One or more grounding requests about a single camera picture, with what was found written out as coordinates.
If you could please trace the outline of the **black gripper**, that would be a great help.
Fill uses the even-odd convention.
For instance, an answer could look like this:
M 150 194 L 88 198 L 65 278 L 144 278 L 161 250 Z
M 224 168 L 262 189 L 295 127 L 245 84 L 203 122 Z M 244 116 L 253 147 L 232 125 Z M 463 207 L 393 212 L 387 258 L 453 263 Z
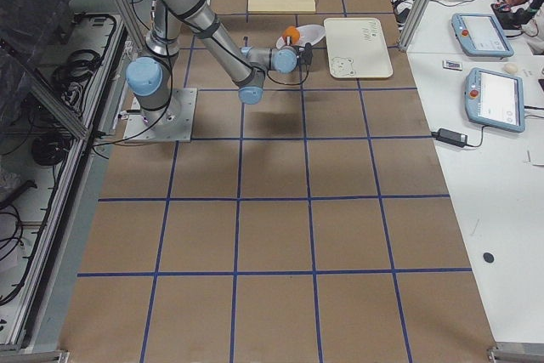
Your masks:
M 311 66 L 313 60 L 313 46 L 311 43 L 305 43 L 302 46 L 296 46 L 297 60 L 301 66 Z

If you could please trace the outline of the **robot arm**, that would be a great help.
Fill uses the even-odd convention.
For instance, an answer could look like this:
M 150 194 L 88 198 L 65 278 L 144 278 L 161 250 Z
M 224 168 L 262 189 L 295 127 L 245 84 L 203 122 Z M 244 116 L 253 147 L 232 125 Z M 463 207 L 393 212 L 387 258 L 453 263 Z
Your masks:
M 212 0 L 212 7 L 238 46 L 275 45 L 293 15 L 247 14 L 247 0 Z M 280 138 L 302 132 L 302 96 L 299 71 L 274 74 L 263 98 L 255 105 L 239 100 L 235 85 L 220 64 L 188 28 L 180 35 L 182 49 L 174 64 L 174 82 L 197 88 L 194 133 L 197 138 Z

